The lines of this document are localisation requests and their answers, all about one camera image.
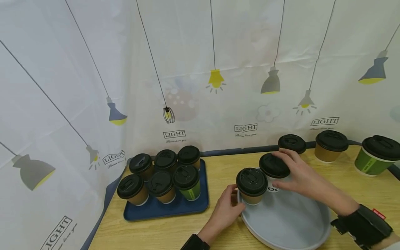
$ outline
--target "left hand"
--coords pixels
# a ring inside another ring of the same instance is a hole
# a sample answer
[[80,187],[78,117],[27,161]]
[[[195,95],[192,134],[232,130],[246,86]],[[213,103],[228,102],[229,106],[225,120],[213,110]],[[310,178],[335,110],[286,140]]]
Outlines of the left hand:
[[226,187],[218,199],[210,219],[198,233],[198,237],[208,245],[211,245],[222,230],[232,225],[246,208],[244,203],[238,203],[236,188],[236,184]]

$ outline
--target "black wrist strap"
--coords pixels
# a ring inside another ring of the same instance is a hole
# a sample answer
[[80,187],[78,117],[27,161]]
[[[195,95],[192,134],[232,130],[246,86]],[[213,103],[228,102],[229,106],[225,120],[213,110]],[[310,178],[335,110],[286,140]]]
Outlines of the black wrist strap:
[[210,246],[196,234],[192,234],[180,250],[210,250]]
[[389,224],[361,204],[357,211],[348,216],[338,216],[331,225],[340,234],[349,233],[356,244],[365,250],[389,237],[393,232]]

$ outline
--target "lamp cord line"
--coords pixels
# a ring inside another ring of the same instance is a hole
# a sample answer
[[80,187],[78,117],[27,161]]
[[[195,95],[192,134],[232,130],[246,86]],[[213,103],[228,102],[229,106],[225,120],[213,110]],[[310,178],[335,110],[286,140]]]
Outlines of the lamp cord line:
[[156,75],[157,75],[158,84],[160,85],[160,89],[161,89],[162,98],[164,99],[165,107],[167,108],[167,102],[165,101],[164,92],[162,91],[161,82],[160,82],[160,78],[158,77],[158,73],[157,73],[156,64],[155,64],[155,62],[154,62],[154,58],[153,58],[153,53],[151,52],[151,48],[150,48],[149,39],[147,38],[147,33],[146,33],[146,29],[144,28],[144,23],[143,23],[142,15],[140,14],[140,9],[139,9],[138,0],[136,0],[136,5],[138,6],[138,12],[139,12],[140,21],[142,22],[142,26],[143,26],[143,30],[144,30],[144,35],[146,36],[147,45],[149,46],[149,51],[150,51],[151,59],[153,60],[154,70],[156,71]]
[[100,77],[101,83],[103,84],[104,90],[106,91],[107,97],[109,98],[110,96],[108,95],[108,91],[107,91],[107,89],[106,89],[106,86],[104,85],[103,78],[102,78],[101,75],[100,75],[100,71],[99,71],[99,69],[97,68],[97,65],[96,65],[96,62],[95,62],[94,59],[93,59],[92,53],[90,52],[88,43],[86,42],[85,37],[83,36],[82,31],[80,30],[80,27],[79,27],[79,25],[78,25],[78,22],[76,21],[75,16],[74,16],[74,14],[72,13],[72,10],[71,10],[70,5],[68,4],[67,0],[65,0],[65,3],[67,4],[68,9],[70,10],[71,16],[72,16],[72,18],[74,19],[76,26],[78,27],[78,30],[79,30],[79,32],[80,32],[80,35],[81,35],[83,41],[85,42],[86,48],[88,49],[88,52],[89,52],[89,54],[90,54],[90,57],[92,58],[94,67],[95,67],[96,70],[97,70],[97,73],[98,73],[98,75],[99,75],[99,77]]
[[397,30],[399,29],[399,27],[400,27],[400,24],[397,26],[396,30],[394,31],[394,33],[393,33],[393,35],[392,35],[392,37],[391,37],[391,39],[390,39],[388,45],[386,46],[385,50],[388,50],[388,47],[389,47],[390,43],[392,42],[392,40],[393,40],[393,38],[394,38],[394,35],[396,35],[396,32],[397,32]]
[[79,137],[82,139],[82,141],[86,144],[86,146],[88,146],[88,144],[86,143],[86,141],[83,139],[83,137],[78,133],[78,131],[76,131],[76,129],[74,128],[74,126],[72,126],[72,124],[70,123],[70,121],[68,121],[68,119],[65,117],[65,115],[61,112],[61,110],[55,105],[55,103],[50,99],[50,97],[46,94],[46,92],[42,89],[42,87],[36,82],[36,80],[30,75],[30,73],[26,70],[26,68],[20,63],[20,61],[18,61],[18,59],[14,56],[14,54],[7,48],[7,46],[3,43],[2,40],[0,40],[0,43],[4,46],[4,48],[6,48],[6,50],[10,53],[10,55],[14,58],[14,60],[17,61],[17,63],[21,66],[21,68],[25,71],[25,73],[30,77],[30,79],[36,84],[36,86],[44,93],[44,95],[47,97],[47,99],[53,104],[54,107],[56,107],[56,109],[58,110],[58,112],[60,112],[60,114],[62,115],[62,117],[64,117],[64,119],[68,122],[68,124],[71,126],[71,128],[79,135]]
[[212,3],[210,0],[210,13],[211,13],[211,33],[212,33],[212,51],[214,53],[214,70],[216,70],[216,66],[215,66],[215,45],[214,45],[214,25],[212,22]]
[[6,145],[4,145],[2,142],[0,142],[0,144],[3,146],[3,147],[5,147],[6,148],[6,150],[8,150],[11,154],[13,154],[13,155],[15,155],[15,156],[17,156],[17,154],[16,153],[14,153],[11,149],[9,149]]
[[278,38],[278,47],[276,48],[276,56],[275,56],[275,60],[274,60],[274,67],[275,67],[276,59],[278,58],[279,42],[280,42],[280,35],[282,34],[283,14],[284,14],[284,13],[285,13],[285,0],[283,0],[282,20],[280,21],[280,30],[279,30],[279,38]]
[[311,90],[312,80],[314,79],[314,74],[315,74],[315,68],[316,68],[316,66],[317,66],[318,60],[320,59],[320,54],[321,54],[322,46],[324,45],[325,38],[326,38],[326,34],[328,33],[329,24],[330,24],[330,21],[331,21],[331,19],[332,19],[333,10],[335,9],[335,3],[336,3],[336,0],[334,0],[334,2],[333,2],[332,12],[330,13],[328,25],[327,25],[327,27],[326,27],[326,31],[325,31],[324,39],[322,40],[322,44],[321,44],[321,47],[320,47],[320,51],[318,52],[317,60],[315,60],[314,70],[312,71],[312,76],[311,76],[311,83],[310,83],[310,87],[308,88],[308,90]]

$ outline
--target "red label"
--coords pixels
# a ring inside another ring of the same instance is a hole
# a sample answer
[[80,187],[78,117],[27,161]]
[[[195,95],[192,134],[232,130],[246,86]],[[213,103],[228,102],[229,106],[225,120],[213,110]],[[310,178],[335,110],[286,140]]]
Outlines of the red label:
[[375,208],[372,210],[375,214],[377,214],[380,218],[382,218],[382,220],[386,219],[386,216],[384,216],[383,214],[381,214],[378,210],[376,210]]

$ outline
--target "wooden table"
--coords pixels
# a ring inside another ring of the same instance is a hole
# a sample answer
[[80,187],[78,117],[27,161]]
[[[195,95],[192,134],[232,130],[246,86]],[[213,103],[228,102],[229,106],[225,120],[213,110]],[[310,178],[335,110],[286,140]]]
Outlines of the wooden table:
[[[308,149],[302,158],[318,173],[337,187],[353,196],[358,202],[376,208],[387,218],[395,232],[400,233],[400,182],[389,172],[369,178],[354,169],[360,146],[350,146],[337,161],[323,164],[315,159],[314,149]],[[237,173],[247,167],[258,167],[260,156],[265,153],[237,154],[204,157],[208,176],[210,207],[202,214],[176,216],[127,222],[122,217],[126,201],[115,193],[96,232],[90,250],[145,250],[180,249],[192,233],[198,233],[210,217],[215,204],[227,185],[235,183]],[[270,249],[247,230],[241,218],[226,229],[212,249]],[[353,240],[341,236],[336,230],[320,249],[357,249]]]

